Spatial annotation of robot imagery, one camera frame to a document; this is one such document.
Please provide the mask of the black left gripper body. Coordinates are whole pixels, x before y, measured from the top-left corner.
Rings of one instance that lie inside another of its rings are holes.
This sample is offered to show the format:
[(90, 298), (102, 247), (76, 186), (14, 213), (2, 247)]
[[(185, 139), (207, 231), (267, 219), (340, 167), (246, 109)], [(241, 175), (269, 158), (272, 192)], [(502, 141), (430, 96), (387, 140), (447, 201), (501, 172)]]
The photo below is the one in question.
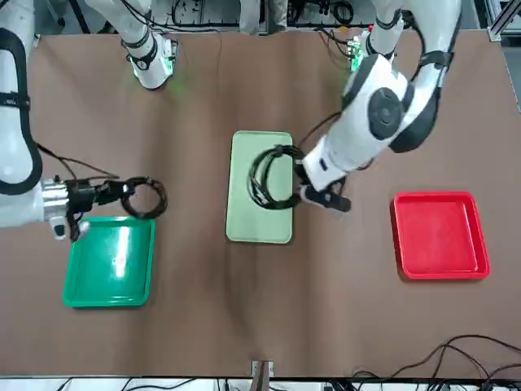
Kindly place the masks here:
[(316, 191), (311, 185), (303, 185), (300, 188), (300, 198), (306, 203), (315, 204), (324, 209), (333, 209), (341, 213), (348, 213), (351, 210), (351, 201), (334, 193), (331, 189)]

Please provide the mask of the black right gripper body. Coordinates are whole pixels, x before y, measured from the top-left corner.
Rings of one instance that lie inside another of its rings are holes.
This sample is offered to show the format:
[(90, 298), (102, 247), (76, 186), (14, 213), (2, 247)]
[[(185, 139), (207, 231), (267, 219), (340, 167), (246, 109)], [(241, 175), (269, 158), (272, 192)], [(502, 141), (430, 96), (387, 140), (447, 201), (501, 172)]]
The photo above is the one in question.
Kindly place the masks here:
[(101, 191), (101, 184), (93, 185), (89, 179), (65, 180), (68, 192), (68, 212), (90, 212)]

